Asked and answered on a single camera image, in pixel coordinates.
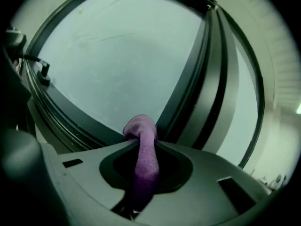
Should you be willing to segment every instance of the purple fuzzy object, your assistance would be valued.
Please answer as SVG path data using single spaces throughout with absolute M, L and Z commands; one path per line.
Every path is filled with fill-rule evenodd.
M 159 165 L 154 145 L 157 130 L 149 116 L 138 115 L 124 127 L 123 134 L 126 138 L 140 139 L 130 202 L 132 209 L 140 212 L 152 199 L 158 184 Z

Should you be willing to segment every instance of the purple sock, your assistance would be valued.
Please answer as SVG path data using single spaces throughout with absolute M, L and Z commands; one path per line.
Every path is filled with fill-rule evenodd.
M 130 202 L 132 209 L 140 212 L 152 199 L 158 184 L 159 165 L 154 145 L 157 130 L 149 116 L 138 115 L 124 127 L 123 134 L 140 139 Z

